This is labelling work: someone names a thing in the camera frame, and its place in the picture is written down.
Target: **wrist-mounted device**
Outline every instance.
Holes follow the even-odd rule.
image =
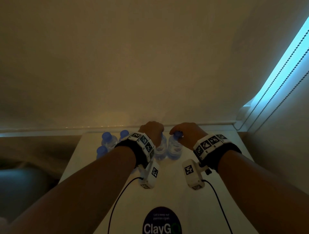
[[[240,149],[222,134],[208,134],[198,140],[193,149],[202,166],[207,165],[217,172],[219,161],[227,151],[241,153]]]
[[[119,142],[115,148],[118,146],[127,146],[133,151],[136,158],[135,167],[142,165],[146,168],[155,154],[155,145],[152,143],[151,139],[142,132],[134,132],[128,135]]]

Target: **white table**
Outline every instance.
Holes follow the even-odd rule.
[[[212,132],[224,134],[252,160],[236,131]],[[82,136],[60,182],[96,159],[96,149],[101,144],[101,135],[102,133],[87,133]],[[168,132],[164,132],[164,135],[168,139]],[[154,189],[143,189],[137,181],[132,182],[116,205],[110,234],[142,233],[145,217],[158,206],[168,207],[176,213],[182,233],[230,233],[211,187],[206,183],[205,188],[194,191],[186,184],[181,164],[189,158],[197,161],[193,152],[184,147],[179,160],[172,161],[166,158],[159,162],[160,171]],[[127,182],[135,177],[139,177],[138,171],[130,175]],[[233,233],[257,233],[233,201],[219,175],[216,172],[209,176],[203,173],[203,178],[214,186]],[[111,210],[95,231],[96,234],[107,233],[110,213]]]

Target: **black circular sticker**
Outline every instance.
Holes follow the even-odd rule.
[[[169,208],[156,207],[144,221],[143,234],[182,234],[177,215]]]

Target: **forearm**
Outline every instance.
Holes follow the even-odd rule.
[[[307,233],[307,194],[235,151],[222,157],[218,172],[258,232]]]
[[[135,162],[130,148],[115,148],[50,190],[11,224],[10,233],[93,233]]]

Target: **black wrist strap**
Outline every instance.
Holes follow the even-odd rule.
[[[147,159],[146,159],[146,156],[142,150],[142,148],[137,144],[136,141],[131,141],[131,140],[123,140],[121,142],[119,142],[116,146],[127,146],[129,147],[134,155],[135,155],[135,158],[136,158],[136,164],[135,164],[135,167],[137,167],[138,165],[142,165],[144,168],[147,167],[148,165],[148,162],[147,162]]]
[[[222,156],[229,150],[234,150],[241,153],[240,149],[233,143],[226,143],[215,149],[213,152],[207,154],[206,158],[201,162],[203,165],[207,165],[211,169],[218,172],[218,165]]]

